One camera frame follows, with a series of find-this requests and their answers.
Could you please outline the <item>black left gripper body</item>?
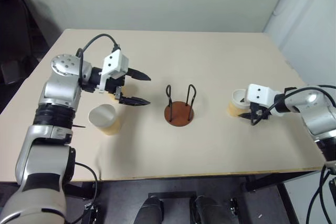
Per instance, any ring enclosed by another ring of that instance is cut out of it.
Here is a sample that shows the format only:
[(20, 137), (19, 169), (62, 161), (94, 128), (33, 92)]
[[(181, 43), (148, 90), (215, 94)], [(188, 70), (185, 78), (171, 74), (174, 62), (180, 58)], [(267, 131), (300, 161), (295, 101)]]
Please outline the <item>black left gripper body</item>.
[(114, 79), (109, 77), (106, 80), (105, 91), (113, 96), (115, 100), (119, 102), (127, 102), (128, 98), (123, 95), (122, 87), (125, 84), (125, 75), (123, 74), (121, 77)]

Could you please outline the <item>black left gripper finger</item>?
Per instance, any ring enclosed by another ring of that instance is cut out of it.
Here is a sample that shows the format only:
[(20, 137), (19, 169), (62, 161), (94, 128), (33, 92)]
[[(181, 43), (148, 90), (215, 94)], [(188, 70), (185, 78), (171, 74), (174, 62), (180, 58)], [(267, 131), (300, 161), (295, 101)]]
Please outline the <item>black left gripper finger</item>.
[(129, 106), (144, 106), (144, 105), (149, 105), (150, 102), (142, 98), (125, 97), (122, 95), (119, 99), (119, 104), (124, 104), (124, 105), (129, 105)]
[(136, 80), (151, 81), (151, 78), (147, 74), (132, 68), (128, 68), (127, 75)]

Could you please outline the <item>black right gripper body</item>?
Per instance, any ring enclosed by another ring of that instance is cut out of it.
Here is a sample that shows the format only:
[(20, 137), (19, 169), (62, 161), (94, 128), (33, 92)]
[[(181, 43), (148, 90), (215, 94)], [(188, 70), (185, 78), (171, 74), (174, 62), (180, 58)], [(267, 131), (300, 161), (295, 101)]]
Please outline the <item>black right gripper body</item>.
[(271, 113), (267, 112), (267, 108), (258, 104), (258, 103), (250, 103), (250, 120), (251, 121), (257, 121), (259, 117), (261, 117), (262, 120), (267, 120)]

